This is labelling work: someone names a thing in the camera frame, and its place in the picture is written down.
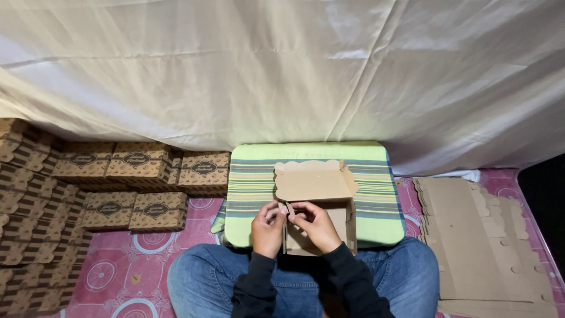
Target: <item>white curtain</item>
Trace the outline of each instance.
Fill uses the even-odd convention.
[[[3,0],[0,117],[185,149],[377,140],[403,175],[565,152],[563,0]]]

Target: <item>striped tablecloth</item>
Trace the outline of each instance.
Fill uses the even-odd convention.
[[[251,221],[275,198],[277,162],[343,159],[359,190],[354,196],[359,247],[398,243],[406,232],[385,148],[374,141],[241,145],[230,164],[225,236],[236,247],[251,242]]]

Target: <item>oval label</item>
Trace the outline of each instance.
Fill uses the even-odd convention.
[[[145,152],[132,152],[126,154],[122,161],[132,167],[137,167],[151,161],[151,156],[149,156]]]
[[[82,152],[69,158],[69,162],[76,166],[84,167],[93,163],[97,159],[98,157],[94,153]]]
[[[96,212],[104,216],[110,216],[119,210],[121,210],[121,204],[115,201],[103,203],[96,208]]]
[[[143,209],[143,213],[150,217],[158,217],[167,213],[167,211],[169,211],[169,207],[159,202],[148,205]]]
[[[207,175],[212,171],[216,171],[217,168],[218,166],[216,166],[213,162],[210,161],[202,161],[190,167],[192,171],[199,173],[201,175]]]

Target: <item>black sleeve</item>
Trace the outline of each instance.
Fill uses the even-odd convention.
[[[232,318],[272,317],[277,290],[271,284],[275,260],[251,253],[249,273],[237,278],[233,286]]]
[[[333,271],[330,281],[336,285],[337,296],[342,299],[350,318],[394,318],[389,302],[379,297],[373,287],[373,276],[367,264],[358,261],[345,243],[323,255]]]

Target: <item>pink floral mattress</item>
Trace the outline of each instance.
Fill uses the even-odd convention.
[[[559,317],[565,318],[565,294],[525,210],[514,169],[483,170],[480,184],[491,194],[522,203],[529,241],[549,273]],[[421,206],[410,178],[401,178],[398,195],[406,217],[406,235],[420,234]],[[218,244],[210,233],[222,199],[191,199],[186,228],[180,233],[130,235],[99,233],[92,240],[71,304],[52,318],[174,318],[167,291],[173,260],[198,243]],[[436,314],[437,318],[454,317]]]

